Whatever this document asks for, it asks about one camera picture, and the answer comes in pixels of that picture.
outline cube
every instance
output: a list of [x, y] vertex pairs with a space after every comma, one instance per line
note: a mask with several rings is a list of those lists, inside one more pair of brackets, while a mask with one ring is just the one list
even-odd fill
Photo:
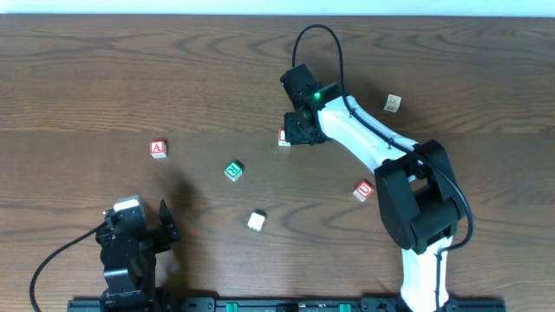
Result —
[[353, 192], [353, 195], [360, 199], [360, 201], [364, 201], [372, 195], [374, 192], [374, 188], [370, 185], [370, 183], [363, 181], [360, 185], [358, 185]]
[[236, 163], [235, 161], [232, 161], [225, 168], [225, 175], [229, 179], [231, 179], [233, 182], [237, 181], [237, 179], [239, 179], [239, 177], [242, 174], [243, 174], [243, 168], [241, 168], [241, 166], [238, 163]]
[[164, 141], [150, 142], [150, 154], [154, 158], [165, 158], [167, 156], [166, 143]]
[[385, 101], [385, 107], [383, 110], [387, 110], [391, 113], [397, 113], [397, 109], [401, 105], [401, 96], [388, 95], [388, 99]]
[[249, 223], [247, 224], [247, 226], [251, 230], [261, 231], [262, 225], [264, 225], [265, 220], [266, 217], [262, 213], [255, 211], [251, 214], [251, 218], [249, 218]]
[[277, 143], [280, 146], [291, 146], [291, 143], [285, 140], [285, 129], [279, 129], [279, 135], [277, 136]]

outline green cube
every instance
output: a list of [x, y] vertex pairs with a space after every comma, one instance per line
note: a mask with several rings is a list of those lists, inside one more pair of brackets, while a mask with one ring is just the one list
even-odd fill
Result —
[[233, 182], [237, 181], [237, 179], [239, 179], [241, 174], [243, 174], [243, 168], [241, 168], [241, 166], [235, 161], [232, 161], [225, 168], [225, 175]]

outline red and white block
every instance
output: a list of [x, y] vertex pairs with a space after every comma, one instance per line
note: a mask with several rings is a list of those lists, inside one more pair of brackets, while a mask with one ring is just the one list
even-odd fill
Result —
[[353, 195], [355, 195], [361, 201], [364, 201], [368, 199], [373, 192], [374, 192], [374, 187], [372, 187], [368, 182], [363, 181], [361, 182], [360, 185], [356, 187], [355, 191], [353, 192]]
[[154, 158], [165, 158], [165, 157], [167, 157], [166, 143], [164, 141], [152, 141], [152, 142], [150, 142], [150, 154]]
[[285, 129], [279, 129], [279, 135], [277, 137], [277, 143], [280, 146], [291, 146], [287, 140], [285, 140]]

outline wood grain surface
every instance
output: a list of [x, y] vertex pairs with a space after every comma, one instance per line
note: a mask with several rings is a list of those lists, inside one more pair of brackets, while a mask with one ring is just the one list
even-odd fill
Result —
[[[555, 306], [555, 21], [285, 16], [0, 16], [0, 310], [29, 311], [29, 281], [54, 249], [102, 221], [118, 198], [165, 198], [183, 233], [159, 255], [177, 295], [395, 293], [401, 252], [373, 176], [336, 142], [281, 147], [292, 110], [279, 77], [298, 32], [326, 23], [343, 45], [347, 89], [370, 114], [447, 149], [476, 231], [449, 254], [455, 296], [511, 311]], [[336, 48], [306, 34], [298, 62], [328, 84]], [[402, 97], [396, 114], [387, 94]], [[147, 152], [163, 139], [167, 159]], [[232, 183], [224, 167], [239, 159]], [[267, 212], [248, 231], [254, 209]], [[461, 239], [466, 222], [461, 222]], [[98, 296], [93, 238], [39, 277], [43, 311]]]

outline green connector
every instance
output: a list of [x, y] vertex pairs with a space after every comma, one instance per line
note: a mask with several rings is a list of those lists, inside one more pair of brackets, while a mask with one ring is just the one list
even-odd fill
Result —
[[237, 312], [238, 311], [238, 304], [236, 303], [227, 303], [225, 305], [225, 312]]
[[350, 304], [347, 304], [347, 303], [340, 304], [339, 312], [350, 312]]

